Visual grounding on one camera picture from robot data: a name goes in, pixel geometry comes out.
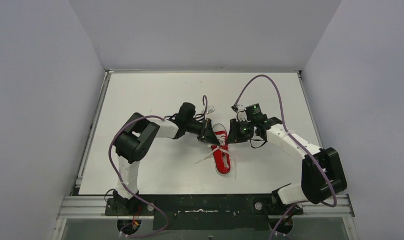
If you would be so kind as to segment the white shoelace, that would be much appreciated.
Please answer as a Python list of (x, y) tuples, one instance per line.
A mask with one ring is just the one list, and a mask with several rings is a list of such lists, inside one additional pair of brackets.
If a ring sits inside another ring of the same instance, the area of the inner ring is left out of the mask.
[(209, 145), (211, 151), (199, 159), (195, 164), (201, 163), (202, 161), (213, 158), (216, 172), (219, 175), (225, 176), (232, 171), (232, 167), (234, 167), (234, 178), (237, 176), (236, 170), (236, 160), (229, 152), (229, 146), (226, 143), (228, 138), (227, 133), (224, 130), (216, 131), (215, 136), (219, 141), (219, 145)]

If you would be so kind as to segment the red canvas sneaker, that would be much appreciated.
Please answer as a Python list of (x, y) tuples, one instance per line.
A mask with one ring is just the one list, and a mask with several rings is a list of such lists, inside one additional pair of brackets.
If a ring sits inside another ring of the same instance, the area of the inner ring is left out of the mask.
[(226, 143), (228, 135), (225, 127), (221, 123), (215, 124), (214, 128), (215, 127), (219, 127), (219, 130), (214, 130), (214, 133), (220, 142), (220, 145), (211, 146), (215, 168), (220, 175), (227, 175), (231, 170), (230, 155), (228, 153), (229, 148)]

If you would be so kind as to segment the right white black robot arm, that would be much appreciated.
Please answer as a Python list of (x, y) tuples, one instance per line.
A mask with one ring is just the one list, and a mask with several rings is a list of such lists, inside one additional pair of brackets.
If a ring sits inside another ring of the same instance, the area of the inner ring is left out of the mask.
[(323, 203), (347, 189), (347, 180), (338, 152), (308, 142), (288, 129), (277, 117), (267, 117), (259, 104), (247, 107), (233, 105), (236, 117), (230, 120), (227, 143), (237, 144), (259, 137), (264, 144), (279, 147), (301, 164), (299, 183), (287, 183), (272, 191), (271, 207), (282, 214), (291, 204)]

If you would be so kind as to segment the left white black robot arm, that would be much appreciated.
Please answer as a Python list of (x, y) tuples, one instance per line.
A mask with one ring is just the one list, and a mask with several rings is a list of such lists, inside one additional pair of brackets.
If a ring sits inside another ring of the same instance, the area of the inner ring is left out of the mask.
[(200, 142), (212, 147), (208, 156), (214, 157), (218, 173), (229, 172), (233, 157), (226, 144), (226, 131), (214, 131), (209, 118), (198, 120), (195, 105), (184, 102), (178, 113), (165, 118), (136, 112), (114, 136), (108, 149), (115, 151), (118, 157), (119, 166), (114, 168), (118, 184), (113, 190), (113, 199), (123, 212), (135, 214), (139, 209), (138, 169), (153, 141), (156, 138), (176, 140), (186, 133), (196, 135)]

